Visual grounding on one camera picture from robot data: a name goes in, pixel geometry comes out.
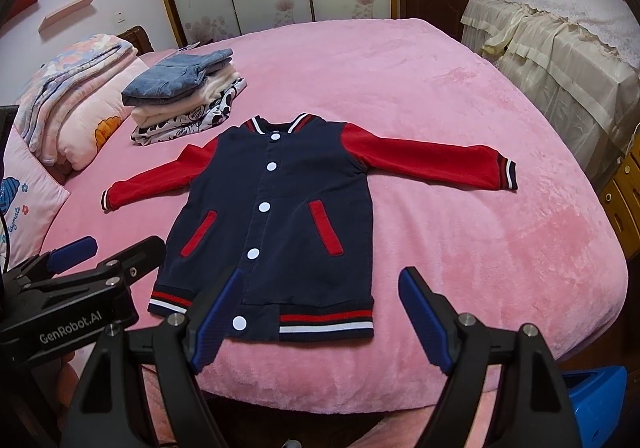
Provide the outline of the navy red varsity jacket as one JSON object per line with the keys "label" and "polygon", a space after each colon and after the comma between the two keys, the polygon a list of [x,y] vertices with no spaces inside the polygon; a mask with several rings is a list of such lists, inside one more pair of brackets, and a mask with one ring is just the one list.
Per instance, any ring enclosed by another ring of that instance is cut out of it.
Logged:
{"label": "navy red varsity jacket", "polygon": [[186,312],[230,267],[244,295],[228,333],[244,342],[331,342],[374,335],[374,171],[421,182],[515,190],[515,163],[484,146],[376,136],[347,122],[301,114],[259,116],[176,160],[115,182],[113,212],[188,193],[166,241],[148,304],[156,316]]}

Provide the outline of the blue plastic object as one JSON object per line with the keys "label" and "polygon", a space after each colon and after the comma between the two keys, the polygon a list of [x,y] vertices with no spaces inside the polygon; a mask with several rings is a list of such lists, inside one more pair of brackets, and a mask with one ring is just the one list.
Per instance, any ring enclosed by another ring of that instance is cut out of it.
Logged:
{"label": "blue plastic object", "polygon": [[627,385],[624,366],[563,372],[562,378],[584,448],[601,448],[610,439],[623,410]]}

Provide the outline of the pink cartoon pillow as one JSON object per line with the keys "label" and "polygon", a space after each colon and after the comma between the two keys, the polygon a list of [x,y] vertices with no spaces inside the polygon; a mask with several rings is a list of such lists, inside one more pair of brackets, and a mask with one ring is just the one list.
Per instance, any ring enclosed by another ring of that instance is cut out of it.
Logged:
{"label": "pink cartoon pillow", "polygon": [[4,153],[1,182],[1,266],[9,268],[40,251],[55,216],[70,193],[32,155],[12,128]]}

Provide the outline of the folded pastel floral quilt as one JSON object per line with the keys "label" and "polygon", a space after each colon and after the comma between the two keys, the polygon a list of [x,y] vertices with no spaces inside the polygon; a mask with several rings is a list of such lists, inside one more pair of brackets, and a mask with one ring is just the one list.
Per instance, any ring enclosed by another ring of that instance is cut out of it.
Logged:
{"label": "folded pastel floral quilt", "polygon": [[130,42],[98,33],[46,62],[17,99],[14,126],[29,151],[42,164],[55,164],[58,135],[70,112],[136,57],[137,49]]}

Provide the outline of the pink orange print pillow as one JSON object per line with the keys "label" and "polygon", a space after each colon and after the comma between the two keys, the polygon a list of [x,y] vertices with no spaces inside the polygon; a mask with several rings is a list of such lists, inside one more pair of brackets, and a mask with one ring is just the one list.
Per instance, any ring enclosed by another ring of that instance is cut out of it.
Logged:
{"label": "pink orange print pillow", "polygon": [[136,58],[70,112],[58,134],[57,168],[65,174],[79,172],[96,158],[130,115],[131,109],[122,104],[122,91],[147,68]]}

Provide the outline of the pink plush bedspread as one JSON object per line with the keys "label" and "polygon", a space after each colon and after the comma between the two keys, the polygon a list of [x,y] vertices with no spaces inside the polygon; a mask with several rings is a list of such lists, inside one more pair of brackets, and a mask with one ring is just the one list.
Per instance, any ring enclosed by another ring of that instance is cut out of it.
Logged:
{"label": "pink plush bedspread", "polygon": [[227,45],[247,82],[231,124],[310,112],[381,137],[486,145],[515,162],[518,190],[372,175],[372,340],[229,340],[200,374],[203,390],[316,413],[434,404],[444,376],[399,301],[407,266],[488,326],[536,324],[555,356],[580,350],[620,314],[627,264],[597,195],[547,120],[486,60],[413,19],[294,24]]}

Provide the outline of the folded black white garment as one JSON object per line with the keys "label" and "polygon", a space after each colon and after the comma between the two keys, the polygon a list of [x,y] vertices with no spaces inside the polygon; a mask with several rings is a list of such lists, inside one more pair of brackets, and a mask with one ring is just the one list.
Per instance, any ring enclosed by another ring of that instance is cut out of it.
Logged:
{"label": "folded black white garment", "polygon": [[212,101],[172,118],[148,126],[138,125],[131,133],[131,141],[138,146],[169,142],[222,124],[230,116],[233,101],[247,86],[245,78],[238,78]]}

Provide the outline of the folded cream garment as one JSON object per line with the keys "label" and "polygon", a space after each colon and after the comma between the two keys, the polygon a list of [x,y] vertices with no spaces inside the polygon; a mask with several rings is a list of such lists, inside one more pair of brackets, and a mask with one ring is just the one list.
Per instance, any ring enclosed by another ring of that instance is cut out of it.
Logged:
{"label": "folded cream garment", "polygon": [[167,121],[175,116],[187,114],[203,104],[210,104],[239,78],[241,78],[239,72],[235,70],[232,64],[228,64],[217,73],[206,76],[203,85],[194,90],[193,93],[190,93],[190,95],[164,106],[134,108],[130,116],[140,127],[149,127],[156,123]]}

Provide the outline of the folded blue fleece garment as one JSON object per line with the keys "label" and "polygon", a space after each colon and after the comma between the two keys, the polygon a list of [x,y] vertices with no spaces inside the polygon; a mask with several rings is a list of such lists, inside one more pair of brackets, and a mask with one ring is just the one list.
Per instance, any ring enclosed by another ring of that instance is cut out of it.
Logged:
{"label": "folded blue fleece garment", "polygon": [[230,64],[232,49],[206,55],[178,54],[160,60],[134,78],[122,91],[125,107],[172,104],[200,88],[205,79]]}

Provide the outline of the dark wooden headboard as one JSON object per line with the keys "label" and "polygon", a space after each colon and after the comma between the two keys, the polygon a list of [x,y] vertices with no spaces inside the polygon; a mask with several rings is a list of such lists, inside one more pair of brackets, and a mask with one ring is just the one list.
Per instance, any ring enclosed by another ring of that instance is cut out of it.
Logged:
{"label": "dark wooden headboard", "polygon": [[142,26],[133,26],[125,32],[119,33],[118,37],[134,46],[134,48],[137,49],[138,56],[154,52],[154,47],[151,44],[149,35]]}

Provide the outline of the yellow wooden drawer cabinet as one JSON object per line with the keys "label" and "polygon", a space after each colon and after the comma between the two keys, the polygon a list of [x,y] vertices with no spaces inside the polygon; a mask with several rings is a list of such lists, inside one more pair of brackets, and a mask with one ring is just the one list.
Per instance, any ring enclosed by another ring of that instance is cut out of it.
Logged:
{"label": "yellow wooden drawer cabinet", "polygon": [[640,250],[640,168],[639,127],[616,160],[616,169],[599,194],[606,216],[627,260]]}

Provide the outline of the cream lace covered furniture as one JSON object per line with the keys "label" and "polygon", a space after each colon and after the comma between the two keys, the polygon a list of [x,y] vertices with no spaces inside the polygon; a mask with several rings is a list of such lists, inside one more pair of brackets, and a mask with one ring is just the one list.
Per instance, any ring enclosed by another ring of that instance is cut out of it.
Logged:
{"label": "cream lace covered furniture", "polygon": [[462,42],[542,113],[597,184],[639,124],[639,23],[623,0],[469,0]]}

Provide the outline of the pink wall shelf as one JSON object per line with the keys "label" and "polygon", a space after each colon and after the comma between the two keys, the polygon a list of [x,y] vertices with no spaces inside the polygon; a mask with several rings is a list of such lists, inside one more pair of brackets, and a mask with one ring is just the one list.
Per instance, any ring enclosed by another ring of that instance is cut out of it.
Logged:
{"label": "pink wall shelf", "polygon": [[73,0],[72,2],[66,4],[55,10],[54,12],[49,12],[42,18],[40,26],[38,28],[38,32],[41,33],[44,30],[50,28],[50,26],[54,26],[55,23],[61,22],[63,19],[73,15],[75,12],[79,12],[81,9],[89,7],[94,0]]}

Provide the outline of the red wall shelf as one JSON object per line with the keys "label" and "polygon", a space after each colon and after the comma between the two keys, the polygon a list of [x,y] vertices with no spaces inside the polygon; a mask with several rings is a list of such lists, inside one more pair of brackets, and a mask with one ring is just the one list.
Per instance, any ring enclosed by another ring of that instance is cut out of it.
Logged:
{"label": "red wall shelf", "polygon": [[11,10],[9,11],[8,15],[6,16],[6,21],[13,19],[14,17],[18,16],[29,7],[34,6],[38,2],[39,0],[16,0]]}

